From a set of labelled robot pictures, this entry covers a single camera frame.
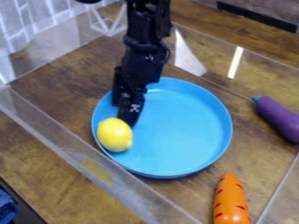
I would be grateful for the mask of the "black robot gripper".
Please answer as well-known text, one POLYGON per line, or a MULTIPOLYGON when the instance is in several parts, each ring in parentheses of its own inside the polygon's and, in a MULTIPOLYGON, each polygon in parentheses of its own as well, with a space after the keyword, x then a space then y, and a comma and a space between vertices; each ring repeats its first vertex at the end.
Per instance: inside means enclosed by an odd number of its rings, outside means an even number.
POLYGON ((144 93, 147 85, 160 80, 171 51, 160 39, 141 43, 125 36, 124 44, 125 53, 113 75, 112 104, 118 104, 116 117, 133 127, 143 112, 145 97, 143 94, 129 94, 144 93))

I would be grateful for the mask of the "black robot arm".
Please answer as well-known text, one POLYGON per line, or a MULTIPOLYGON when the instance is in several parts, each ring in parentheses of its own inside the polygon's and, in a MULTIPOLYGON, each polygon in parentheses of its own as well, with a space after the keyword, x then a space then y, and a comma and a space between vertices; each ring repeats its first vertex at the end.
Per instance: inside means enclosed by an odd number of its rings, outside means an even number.
POLYGON ((172 29, 169 6, 171 0, 126 0, 125 54, 114 68, 112 104, 130 127, 143 112, 147 85, 160 80, 171 56, 163 41, 172 29))

